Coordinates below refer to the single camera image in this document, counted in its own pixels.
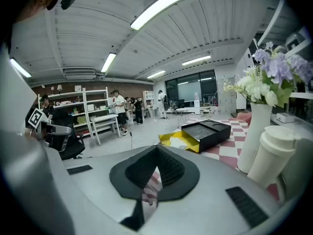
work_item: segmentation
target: black box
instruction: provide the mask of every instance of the black box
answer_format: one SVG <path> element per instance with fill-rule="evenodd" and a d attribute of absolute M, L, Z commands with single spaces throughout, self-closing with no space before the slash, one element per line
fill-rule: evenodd
<path fill-rule="evenodd" d="M 183 125 L 181 130 L 200 142 L 199 152 L 229 139 L 231 126 L 212 120 Z"/>

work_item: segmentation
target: yellow tray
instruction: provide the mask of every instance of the yellow tray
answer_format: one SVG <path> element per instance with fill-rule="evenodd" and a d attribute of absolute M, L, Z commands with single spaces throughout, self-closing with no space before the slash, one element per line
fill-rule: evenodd
<path fill-rule="evenodd" d="M 171 142 L 170 142 L 171 137 L 179 138 L 180 140 L 182 140 L 187 145 L 185 150 L 199 153 L 199 144 L 200 143 L 184 131 L 178 131 L 178 132 L 173 132 L 173 133 L 158 136 L 160 143 L 163 145 L 166 145 L 166 146 L 171 146 Z"/>

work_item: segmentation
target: brick wall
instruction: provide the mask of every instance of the brick wall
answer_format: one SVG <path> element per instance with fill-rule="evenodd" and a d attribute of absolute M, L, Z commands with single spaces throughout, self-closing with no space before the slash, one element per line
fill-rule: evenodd
<path fill-rule="evenodd" d="M 87 91 L 91 90 L 103 90 L 106 87 L 108 87 L 108 91 L 112 90 L 119 90 L 119 93 L 123 97 L 141 97 L 142 98 L 142 92 L 143 91 L 152 91 L 153 86 L 152 85 L 147 85 L 147 84 L 136 84 L 136 83 L 117 83 L 117 82 L 81 82 L 81 83 L 61 83 L 63 90 L 61 93 L 67 93 L 67 92 L 73 92 L 74 91 L 74 86 L 75 85 L 81 85 L 82 88 L 86 88 Z M 53 84 L 53 85 L 47 85 L 45 88 L 42 88 L 41 86 L 39 87 L 34 87 L 32 90 L 36 94 L 40 95 L 51 95 L 52 93 L 57 94 L 59 93 L 57 91 L 58 84 Z"/>

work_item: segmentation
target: air conditioner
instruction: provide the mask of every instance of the air conditioner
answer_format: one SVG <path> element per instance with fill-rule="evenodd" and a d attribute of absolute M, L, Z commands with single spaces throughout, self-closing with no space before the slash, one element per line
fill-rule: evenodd
<path fill-rule="evenodd" d="M 97 77 L 94 68 L 65 69 L 64 75 L 67 80 L 93 80 Z"/>

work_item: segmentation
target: gray floor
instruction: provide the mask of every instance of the gray floor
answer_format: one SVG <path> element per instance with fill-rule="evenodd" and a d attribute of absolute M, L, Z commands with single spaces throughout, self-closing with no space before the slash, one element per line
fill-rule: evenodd
<path fill-rule="evenodd" d="M 195 114 L 189 114 L 189 118 L 207 119 L 206 117 Z M 231 115 L 210 117 L 213 120 L 228 120 L 229 118 L 231 118 Z M 118 135 L 113 134 L 111 131 L 99 133 L 101 145 L 98 145 L 96 138 L 87 137 L 84 139 L 86 149 L 81 157 L 96 157 L 127 151 L 132 148 L 132 144 L 133 148 L 153 145 L 158 142 L 159 135 L 171 133 L 177 129 L 178 119 L 178 115 L 168 114 L 167 120 L 159 119 L 158 117 L 149 117 L 142 125 L 131 125 L 133 140 L 129 134 L 119 138 Z"/>

